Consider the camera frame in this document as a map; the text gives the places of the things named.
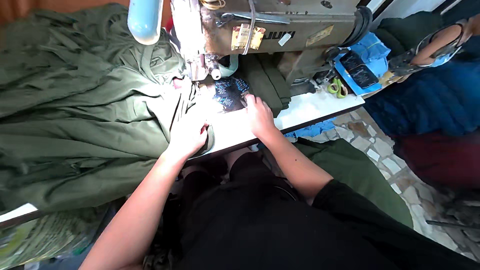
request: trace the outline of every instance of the machine label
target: machine label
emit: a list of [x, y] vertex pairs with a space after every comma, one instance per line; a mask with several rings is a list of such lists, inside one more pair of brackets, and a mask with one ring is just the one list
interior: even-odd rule
[[285, 34], [290, 34], [290, 38], [293, 38], [295, 31], [270, 32], [268, 33], [268, 36], [264, 37], [264, 39], [281, 39]]
[[333, 30], [333, 25], [325, 28], [324, 30], [320, 31], [320, 32], [317, 32], [313, 35], [311, 35], [308, 39], [307, 39], [307, 43], [305, 44], [305, 46], [310, 46], [312, 45], [313, 43], [319, 41], [320, 39], [323, 39], [325, 38], [326, 36], [330, 35], [332, 33], [332, 30]]
[[[231, 42], [231, 49], [244, 49], [247, 46], [248, 41], [248, 30], [250, 25], [248, 24], [241, 24], [241, 26], [233, 27], [232, 31], [232, 42]], [[258, 49], [260, 47], [260, 43], [264, 37], [265, 28], [255, 26], [253, 28], [252, 39], [250, 41], [250, 48], [251, 49]]]

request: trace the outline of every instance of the green garment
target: green garment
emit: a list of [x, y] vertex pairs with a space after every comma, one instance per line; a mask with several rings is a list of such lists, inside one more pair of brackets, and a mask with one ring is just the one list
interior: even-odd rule
[[439, 13], [420, 11], [406, 18], [385, 18], [373, 32], [392, 51], [387, 58], [414, 49], [429, 34], [443, 27]]
[[293, 145], [335, 180], [348, 185], [398, 222], [413, 228], [407, 205], [362, 151], [344, 139], [319, 144], [299, 138]]
[[[136, 42], [119, 4], [37, 11], [0, 47], [0, 213], [95, 207], [131, 193], [195, 106], [174, 89], [184, 61], [161, 31]], [[199, 154], [213, 145], [213, 130]]]
[[287, 109], [291, 101], [290, 88], [278, 69], [271, 63], [268, 54], [240, 55], [240, 69], [250, 85], [250, 93], [260, 97], [277, 117], [281, 110]]

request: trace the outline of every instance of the white table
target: white table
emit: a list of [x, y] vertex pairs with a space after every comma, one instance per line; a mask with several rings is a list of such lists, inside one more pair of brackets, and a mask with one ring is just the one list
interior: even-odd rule
[[[275, 118], [275, 126], [283, 133], [292, 132], [356, 110], [364, 103], [361, 97], [354, 94], [339, 99], [325, 91], [294, 96], [289, 108], [282, 110]], [[245, 122], [244, 111], [212, 113], [207, 119], [214, 129], [215, 143], [210, 151], [192, 160], [222, 155], [259, 142]]]

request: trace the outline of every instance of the hand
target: hand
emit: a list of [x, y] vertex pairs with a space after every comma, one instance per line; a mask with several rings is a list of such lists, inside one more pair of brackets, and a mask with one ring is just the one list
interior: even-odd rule
[[247, 119], [253, 135], [263, 140], [277, 132], [278, 129], [273, 122], [272, 110], [267, 103], [251, 94], [247, 94], [245, 99], [247, 99]]
[[185, 114], [173, 124], [170, 143], [165, 152], [173, 159], [186, 161], [205, 144], [207, 127], [205, 117], [195, 113]]

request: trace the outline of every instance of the stone floor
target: stone floor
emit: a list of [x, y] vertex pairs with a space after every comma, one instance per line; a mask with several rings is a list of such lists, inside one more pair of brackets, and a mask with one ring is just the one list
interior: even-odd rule
[[364, 108], [337, 117], [334, 124], [335, 129], [306, 138], [319, 143], [343, 138], [363, 151], [407, 204], [415, 231], [471, 259], [476, 259], [468, 248], [459, 247], [442, 227], [427, 224], [426, 220], [434, 219], [442, 211], [444, 196], [422, 182], [405, 161], [393, 153], [394, 141], [382, 132]]

